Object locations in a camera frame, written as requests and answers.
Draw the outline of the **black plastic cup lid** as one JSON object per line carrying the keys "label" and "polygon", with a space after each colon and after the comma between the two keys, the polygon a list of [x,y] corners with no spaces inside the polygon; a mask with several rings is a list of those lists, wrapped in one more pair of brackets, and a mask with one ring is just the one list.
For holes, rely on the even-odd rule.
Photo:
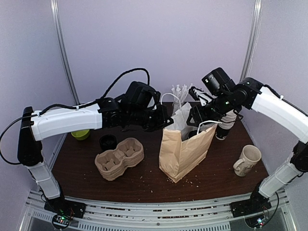
{"label": "black plastic cup lid", "polygon": [[189,132],[188,134],[188,138],[192,138],[193,136],[195,136],[197,134],[197,130],[192,130],[191,132]]}

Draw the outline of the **brown paper takeout bag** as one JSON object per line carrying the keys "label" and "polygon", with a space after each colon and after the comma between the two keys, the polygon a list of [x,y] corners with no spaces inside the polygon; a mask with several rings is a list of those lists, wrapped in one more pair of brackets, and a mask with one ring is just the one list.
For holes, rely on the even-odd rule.
{"label": "brown paper takeout bag", "polygon": [[183,140],[181,129],[171,124],[163,129],[159,152],[159,168],[174,182],[179,182],[207,155],[220,122],[208,120],[197,124],[196,135]]}

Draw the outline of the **brown pulp cup carrier stack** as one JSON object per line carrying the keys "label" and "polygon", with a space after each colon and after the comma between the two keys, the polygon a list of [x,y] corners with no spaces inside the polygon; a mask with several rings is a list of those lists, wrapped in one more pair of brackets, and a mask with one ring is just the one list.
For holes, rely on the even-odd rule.
{"label": "brown pulp cup carrier stack", "polygon": [[127,138],[114,150],[96,155],[94,163],[105,180],[113,181],[122,176],[127,168],[135,167],[143,159],[143,145],[135,138]]}

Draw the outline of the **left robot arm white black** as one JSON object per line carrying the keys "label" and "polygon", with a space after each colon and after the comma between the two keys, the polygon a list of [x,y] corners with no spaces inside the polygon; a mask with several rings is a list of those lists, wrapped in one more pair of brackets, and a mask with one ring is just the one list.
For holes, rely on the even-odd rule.
{"label": "left robot arm white black", "polygon": [[43,139],[73,131],[141,126],[152,132],[173,123],[167,108],[160,103],[160,92],[148,84],[133,81],[126,93],[102,97],[93,102],[67,107],[56,105],[42,111],[24,109],[19,132],[17,159],[34,176],[50,205],[59,214],[69,210],[59,183],[47,166],[43,154]]}

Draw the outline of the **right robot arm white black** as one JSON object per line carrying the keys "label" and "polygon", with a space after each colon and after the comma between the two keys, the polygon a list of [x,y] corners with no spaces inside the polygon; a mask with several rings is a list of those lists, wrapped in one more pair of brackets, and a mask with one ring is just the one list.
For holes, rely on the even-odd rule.
{"label": "right robot arm white black", "polygon": [[308,171],[308,115],[269,85],[251,77],[235,84],[221,67],[204,76],[202,82],[215,98],[208,97],[205,103],[190,110],[187,119],[189,126],[197,127],[210,120],[219,121],[227,112],[240,111],[245,107],[271,118],[299,139],[293,154],[283,165],[255,187],[246,205],[250,212],[255,213],[282,186]]}

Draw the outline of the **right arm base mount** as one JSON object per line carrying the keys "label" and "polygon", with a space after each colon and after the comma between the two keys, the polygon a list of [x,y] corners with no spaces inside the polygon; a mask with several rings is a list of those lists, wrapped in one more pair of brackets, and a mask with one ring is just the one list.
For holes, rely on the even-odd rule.
{"label": "right arm base mount", "polygon": [[249,199],[232,202],[230,204],[231,212],[234,218],[248,216],[245,222],[250,228],[261,228],[265,225],[269,212],[272,208],[269,198],[266,198],[258,192],[253,192]]}

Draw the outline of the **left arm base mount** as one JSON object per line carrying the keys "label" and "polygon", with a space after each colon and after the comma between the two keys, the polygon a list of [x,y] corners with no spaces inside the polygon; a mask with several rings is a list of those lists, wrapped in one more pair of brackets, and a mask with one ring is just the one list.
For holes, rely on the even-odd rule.
{"label": "left arm base mount", "polygon": [[44,194],[41,199],[45,202],[44,209],[54,213],[51,224],[57,230],[67,229],[75,218],[83,218],[86,204],[66,200],[64,197],[48,199]]}

